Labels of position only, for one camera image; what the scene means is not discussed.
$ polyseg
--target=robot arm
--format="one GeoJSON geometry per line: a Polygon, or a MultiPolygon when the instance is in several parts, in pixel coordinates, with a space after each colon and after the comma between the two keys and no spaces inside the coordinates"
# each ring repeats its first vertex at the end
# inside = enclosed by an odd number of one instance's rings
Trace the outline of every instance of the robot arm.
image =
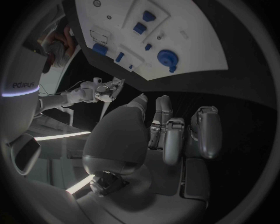
{"type": "Polygon", "coordinates": [[[60,95],[39,97],[35,115],[58,106],[67,107],[79,102],[96,103],[99,100],[112,102],[121,92],[123,85],[124,79],[102,83],[102,79],[96,77],[93,82],[83,82],[80,88],[70,92],[65,91],[60,95]]]}

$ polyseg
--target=white panel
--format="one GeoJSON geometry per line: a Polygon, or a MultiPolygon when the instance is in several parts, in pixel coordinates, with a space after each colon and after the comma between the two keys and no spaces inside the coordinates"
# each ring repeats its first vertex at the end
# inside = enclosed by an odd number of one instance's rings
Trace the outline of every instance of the white panel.
{"type": "Polygon", "coordinates": [[[118,48],[115,58],[119,55],[120,52],[124,53],[124,56],[122,57],[120,62],[116,62],[116,60],[114,60],[114,62],[128,71],[133,71],[144,62],[143,58],[123,45],[118,48]]]}
{"type": "MultiPolygon", "coordinates": [[[[103,0],[100,7],[94,7],[92,3],[89,0],[76,0],[87,46],[92,48],[96,43],[90,35],[92,27],[99,26],[110,32],[106,56],[115,60],[118,47],[125,46],[144,60],[138,67],[133,65],[133,69],[146,80],[195,71],[228,69],[215,30],[191,0],[103,0]],[[154,14],[156,19],[145,22],[142,19],[145,10],[154,14]],[[138,22],[147,27],[142,35],[133,31],[138,22]],[[147,43],[152,45],[149,51],[144,49],[147,43]],[[158,53],[163,49],[173,51],[179,58],[174,73],[170,73],[169,68],[157,60],[158,53]]],[[[124,63],[125,60],[119,65],[130,70],[124,63]]]]}

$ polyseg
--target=glowing blue light strip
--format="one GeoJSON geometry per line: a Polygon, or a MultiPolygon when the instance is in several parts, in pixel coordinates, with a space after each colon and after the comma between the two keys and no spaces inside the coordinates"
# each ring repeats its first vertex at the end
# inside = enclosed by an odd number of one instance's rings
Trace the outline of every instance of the glowing blue light strip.
{"type": "Polygon", "coordinates": [[[17,92],[17,93],[2,93],[2,96],[3,97],[17,97],[17,96],[22,96],[22,95],[26,95],[26,94],[36,92],[39,89],[40,89],[40,86],[37,86],[37,88],[34,89],[34,90],[29,90],[29,91],[25,91],[25,92],[17,92]]]}

